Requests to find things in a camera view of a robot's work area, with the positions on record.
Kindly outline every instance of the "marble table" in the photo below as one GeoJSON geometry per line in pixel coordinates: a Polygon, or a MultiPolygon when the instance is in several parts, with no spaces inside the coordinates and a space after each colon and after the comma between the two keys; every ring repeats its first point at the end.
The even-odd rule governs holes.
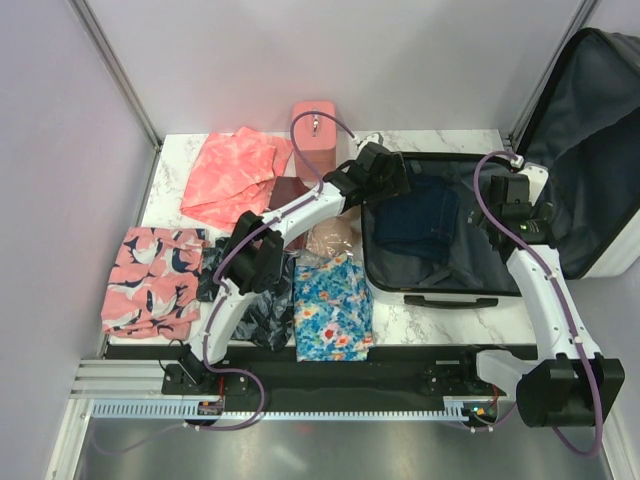
{"type": "MultiPolygon", "coordinates": [[[[360,138],[372,132],[356,132],[360,138]]],[[[382,131],[384,145],[391,150],[487,153],[502,148],[497,130],[402,130],[382,131]]],[[[337,162],[355,157],[356,148],[340,132],[337,162]]],[[[180,202],[193,162],[207,134],[168,135],[155,171],[146,204],[143,226],[199,227],[208,230],[214,240],[222,232],[180,213],[180,202]]],[[[285,175],[295,175],[293,159],[285,175]]],[[[211,304],[202,304],[201,319],[194,322],[195,334],[203,319],[211,313],[211,304]]],[[[535,344],[531,322],[521,298],[501,300],[495,308],[479,310],[437,310],[413,306],[390,306],[374,302],[376,345],[468,345],[535,344]]],[[[111,337],[112,345],[166,344],[164,337],[130,339],[111,337]]]]}

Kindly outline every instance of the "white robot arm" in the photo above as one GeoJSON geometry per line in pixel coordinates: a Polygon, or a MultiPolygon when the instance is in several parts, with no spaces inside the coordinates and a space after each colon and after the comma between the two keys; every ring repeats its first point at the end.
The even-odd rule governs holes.
{"type": "MultiPolygon", "coordinates": [[[[591,338],[565,283],[558,250],[549,245],[553,236],[546,217],[552,206],[538,202],[547,179],[543,167],[527,164],[517,174],[493,176],[483,189],[495,219],[524,241],[516,244],[491,223],[485,224],[490,243],[500,252],[524,299],[538,359],[524,361],[505,350],[484,350],[477,354],[476,369],[481,380],[517,402],[520,416],[530,427],[591,426],[597,408],[594,392],[604,420],[622,386],[624,370],[619,360],[605,359],[591,338]],[[591,372],[583,360],[597,385],[589,380],[591,372]]],[[[474,221],[481,224],[484,218],[472,215],[470,222],[474,221]]]]}
{"type": "MultiPolygon", "coordinates": [[[[512,165],[520,169],[518,173],[492,177],[486,195],[493,201],[489,208],[551,267],[579,335],[570,332],[560,298],[537,260],[486,225],[489,241],[500,251],[524,298],[536,336],[538,359],[523,361],[504,350],[485,350],[477,355],[478,377],[517,399],[520,414],[529,426],[593,425],[594,405],[576,342],[584,348],[596,373],[604,418],[622,386],[624,370],[617,359],[602,357],[580,320],[562,277],[558,252],[549,246],[552,239],[546,219],[538,218],[543,209],[535,206],[540,203],[538,197],[546,184],[547,171],[532,164],[521,168],[522,162],[517,163],[512,165]]],[[[229,255],[237,250],[222,271],[227,288],[220,290],[214,302],[214,321],[203,327],[191,342],[206,347],[207,363],[224,358],[245,309],[258,293],[277,280],[284,245],[317,223],[364,201],[409,191],[401,154],[374,142],[363,145],[356,160],[327,174],[324,180],[323,185],[285,207],[263,217],[247,212],[239,219],[225,252],[229,255]],[[240,247],[258,229],[259,246],[251,242],[240,247]]],[[[478,225],[483,220],[478,216],[470,218],[470,222],[478,225]]],[[[196,347],[193,353],[201,357],[203,351],[196,347]]]]}

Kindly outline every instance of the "floral fabric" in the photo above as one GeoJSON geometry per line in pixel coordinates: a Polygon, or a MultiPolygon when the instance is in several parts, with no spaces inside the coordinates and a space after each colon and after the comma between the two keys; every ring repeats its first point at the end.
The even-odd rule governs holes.
{"type": "Polygon", "coordinates": [[[366,360],[373,345],[372,313],[364,271],[346,254],[319,267],[296,267],[298,361],[366,360]]]}

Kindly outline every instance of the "metal floor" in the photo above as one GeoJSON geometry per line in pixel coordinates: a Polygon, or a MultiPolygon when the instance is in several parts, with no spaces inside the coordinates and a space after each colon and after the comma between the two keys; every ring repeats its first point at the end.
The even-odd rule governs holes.
{"type": "MultiPolygon", "coordinates": [[[[170,421],[92,420],[97,442],[118,450],[170,421]]],[[[570,432],[588,447],[592,431],[570,432]]],[[[80,465],[90,480],[610,480],[604,454],[576,457],[550,429],[514,415],[496,432],[474,434],[427,422],[264,421],[238,432],[178,429],[128,454],[80,465]]],[[[77,479],[82,479],[79,467],[77,479]]]]}

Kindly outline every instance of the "pink container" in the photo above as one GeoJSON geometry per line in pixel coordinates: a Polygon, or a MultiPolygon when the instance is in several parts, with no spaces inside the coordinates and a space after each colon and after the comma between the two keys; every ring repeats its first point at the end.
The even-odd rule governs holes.
{"type": "MultiPolygon", "coordinates": [[[[293,117],[302,112],[317,110],[335,116],[336,107],[331,102],[300,102],[293,107],[293,117]]],[[[329,118],[307,115],[296,124],[296,142],[314,167],[324,176],[336,168],[336,124],[329,118]]],[[[295,154],[296,175],[304,181],[315,182],[316,176],[295,154]]]]}

